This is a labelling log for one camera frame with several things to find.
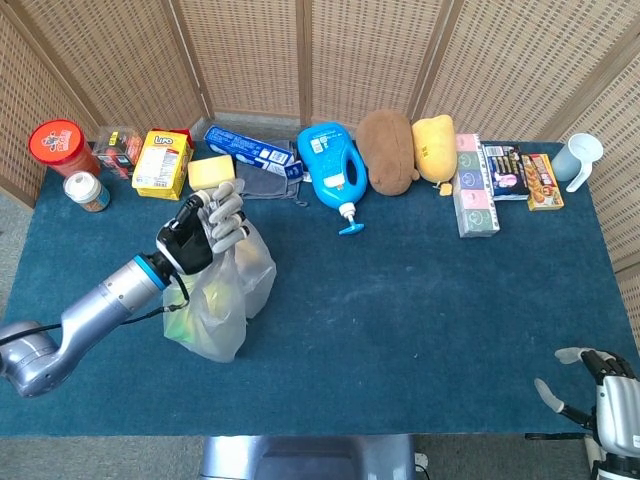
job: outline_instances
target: wicker screen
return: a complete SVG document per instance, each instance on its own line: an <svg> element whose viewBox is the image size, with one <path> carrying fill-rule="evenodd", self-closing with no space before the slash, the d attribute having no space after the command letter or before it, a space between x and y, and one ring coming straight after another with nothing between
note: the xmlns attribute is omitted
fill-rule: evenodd
<svg viewBox="0 0 640 480"><path fill-rule="evenodd" d="M293 0L180 0L215 110L299 114Z"/></svg>
<svg viewBox="0 0 640 480"><path fill-rule="evenodd" d="M638 4L467 0L423 116L449 113L459 131L484 138L534 138L631 25Z"/></svg>
<svg viewBox="0 0 640 480"><path fill-rule="evenodd" d="M589 132L605 155L589 187L613 262L640 253L640 55L563 135Z"/></svg>
<svg viewBox="0 0 640 480"><path fill-rule="evenodd" d="M631 322L633 337L640 350L640 275L624 279L618 282L624 305L627 307L627 314Z"/></svg>
<svg viewBox="0 0 640 480"><path fill-rule="evenodd" d="M0 185L33 206L44 167L28 152L31 132L43 121L58 117L76 121L88 137L95 135L95 128L1 13L0 85Z"/></svg>
<svg viewBox="0 0 640 480"><path fill-rule="evenodd" d="M203 114L160 0L21 0L110 124L189 128Z"/></svg>
<svg viewBox="0 0 640 480"><path fill-rule="evenodd" d="M407 112L441 3L314 0L313 120L354 126L378 108Z"/></svg>

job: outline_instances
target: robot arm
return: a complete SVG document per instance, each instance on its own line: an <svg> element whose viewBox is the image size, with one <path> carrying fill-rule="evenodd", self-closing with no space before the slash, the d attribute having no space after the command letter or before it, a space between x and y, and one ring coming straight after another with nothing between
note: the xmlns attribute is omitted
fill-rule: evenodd
<svg viewBox="0 0 640 480"><path fill-rule="evenodd" d="M582 361L596 381L596 405L587 414L557 398L536 378L542 400L556 413L592 430L606 459L594 466L600 478L640 479L640 382L622 357L592 348L556 351L563 364Z"/></svg>
<svg viewBox="0 0 640 480"><path fill-rule="evenodd" d="M138 254L62 313L61 323L43 327L18 322L0 328L0 375L24 397L49 392L60 385L82 357L114 328L183 306L171 306L126 321L159 295L175 277L185 300L188 293L178 274L204 270L213 255L249 234L242 226L242 199L225 183L194 193L174 219L158 233L158 251ZM46 330L62 327L60 346Z"/></svg>

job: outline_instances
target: translucent plastic bag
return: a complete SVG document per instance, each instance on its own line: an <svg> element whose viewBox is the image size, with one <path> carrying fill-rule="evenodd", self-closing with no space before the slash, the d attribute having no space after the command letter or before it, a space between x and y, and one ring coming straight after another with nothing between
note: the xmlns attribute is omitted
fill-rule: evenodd
<svg viewBox="0 0 640 480"><path fill-rule="evenodd" d="M183 278L189 305L164 314L164 336L216 362L231 362L246 336L247 318L264 307L276 265L258 231L246 221L249 236L197 275ZM180 289L165 290L165 305L180 303Z"/></svg>

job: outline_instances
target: table surface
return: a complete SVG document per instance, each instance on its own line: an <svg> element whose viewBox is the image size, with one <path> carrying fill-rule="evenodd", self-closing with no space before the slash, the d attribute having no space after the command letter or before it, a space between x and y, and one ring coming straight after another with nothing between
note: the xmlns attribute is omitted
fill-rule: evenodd
<svg viewBox="0 0 640 480"><path fill-rule="evenodd" d="M521 146L553 155L561 145ZM200 144L196 154L210 152ZM57 322L135 253L154 250L179 204L102 178L112 203L88 214L48 173L8 321ZM309 185L301 198L308 207L246 202L278 275L233 363L165 339L160 318L122 327L47 395L22 399L0 385L0 434L571 431L534 378L584 409L595 387L554 351L594 346L636 363L587 188L556 212L499 202L501 232L480 239L458 238L451 197L424 181L400 197L369 189L357 213L366 229L346 238L345 221Z"/></svg>

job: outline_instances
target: red plastic container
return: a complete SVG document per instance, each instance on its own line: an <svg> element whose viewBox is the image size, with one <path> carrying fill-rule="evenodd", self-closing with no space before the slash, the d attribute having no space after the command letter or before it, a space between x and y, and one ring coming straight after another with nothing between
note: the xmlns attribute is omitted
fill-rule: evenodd
<svg viewBox="0 0 640 480"><path fill-rule="evenodd" d="M100 173L100 162L91 154L82 130L70 120L52 120L36 128L29 138L29 151L63 177L79 171Z"/></svg>

